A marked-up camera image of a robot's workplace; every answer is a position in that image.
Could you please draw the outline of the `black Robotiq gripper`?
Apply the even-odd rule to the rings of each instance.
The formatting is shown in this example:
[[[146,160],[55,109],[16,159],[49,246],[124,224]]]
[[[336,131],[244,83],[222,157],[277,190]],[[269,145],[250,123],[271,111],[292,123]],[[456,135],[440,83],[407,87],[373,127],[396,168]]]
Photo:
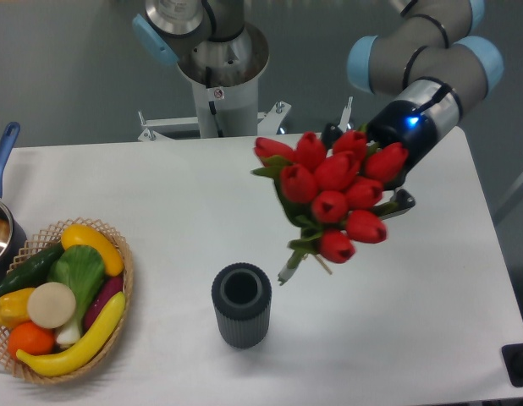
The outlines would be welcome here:
[[[343,133],[337,124],[327,123],[321,132],[325,148],[332,149]],[[397,178],[386,184],[386,190],[396,190],[389,201],[382,204],[378,216],[381,220],[388,220],[404,215],[416,206],[416,199],[406,189],[397,188],[404,184],[408,172],[437,144],[435,123],[417,112],[411,101],[392,101],[366,125],[366,134],[382,148],[400,142],[409,152]]]

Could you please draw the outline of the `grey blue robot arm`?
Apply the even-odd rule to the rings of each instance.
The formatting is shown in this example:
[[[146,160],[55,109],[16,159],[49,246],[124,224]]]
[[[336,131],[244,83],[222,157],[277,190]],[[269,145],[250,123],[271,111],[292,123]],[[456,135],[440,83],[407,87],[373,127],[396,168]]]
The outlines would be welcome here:
[[[481,1],[405,1],[390,36],[365,36],[346,63],[357,89],[393,100],[366,127],[381,146],[403,144],[411,170],[500,81],[498,49],[473,30]],[[241,1],[148,1],[134,17],[139,43],[191,83],[204,138],[268,134],[258,117],[258,80],[269,59],[265,36],[245,21]]]

